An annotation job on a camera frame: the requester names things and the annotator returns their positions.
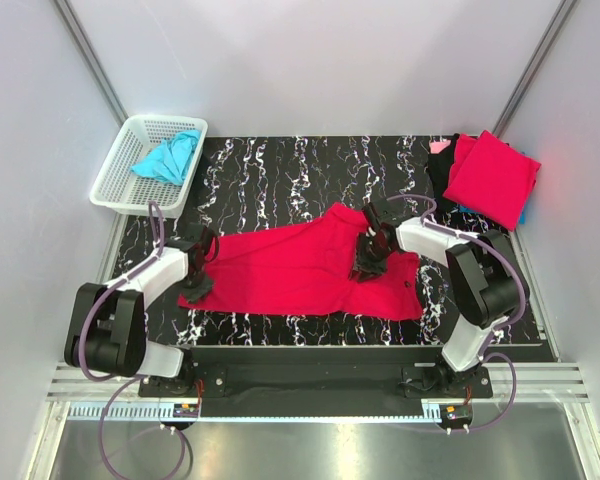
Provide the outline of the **red polo shirt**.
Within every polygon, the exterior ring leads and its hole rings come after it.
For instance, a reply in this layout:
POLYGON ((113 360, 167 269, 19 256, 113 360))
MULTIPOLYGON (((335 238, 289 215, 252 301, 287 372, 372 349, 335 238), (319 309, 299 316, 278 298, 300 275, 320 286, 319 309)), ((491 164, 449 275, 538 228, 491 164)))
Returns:
POLYGON ((393 254, 381 277, 350 277, 356 240, 368 223, 359 210, 340 203, 310 222, 222 236, 219 254, 206 270, 214 282, 197 302, 181 308, 258 315, 328 315, 344 312, 390 321, 418 320, 420 260, 393 254))

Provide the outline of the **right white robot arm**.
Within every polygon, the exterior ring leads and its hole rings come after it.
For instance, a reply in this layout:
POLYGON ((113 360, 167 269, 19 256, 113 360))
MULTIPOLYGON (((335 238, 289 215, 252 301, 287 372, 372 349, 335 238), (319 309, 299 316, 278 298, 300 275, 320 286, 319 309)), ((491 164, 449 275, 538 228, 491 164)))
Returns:
POLYGON ((517 322, 526 309, 529 287, 504 234, 464 232, 426 215, 408 217, 391 198, 366 204, 366 231, 356 240, 350 277, 358 282, 387 274, 389 259, 416 253, 449 271, 459 312, 449 340, 429 367, 403 371, 401 387, 415 398, 461 397, 481 380, 479 369, 496 334, 517 322))

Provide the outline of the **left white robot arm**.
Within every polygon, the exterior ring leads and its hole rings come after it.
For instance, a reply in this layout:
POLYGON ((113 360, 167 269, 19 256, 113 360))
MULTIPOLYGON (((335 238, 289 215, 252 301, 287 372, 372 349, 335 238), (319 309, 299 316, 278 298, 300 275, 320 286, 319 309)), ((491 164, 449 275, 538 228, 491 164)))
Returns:
POLYGON ((196 372, 186 365, 183 350, 148 339, 145 313, 174 286, 189 303, 208 296, 214 282, 205 265, 218 253, 217 234, 194 224, 183 239, 160 239, 133 270, 104 284, 83 284, 74 301, 65 362, 92 381, 154 377, 173 395, 188 394, 196 372))

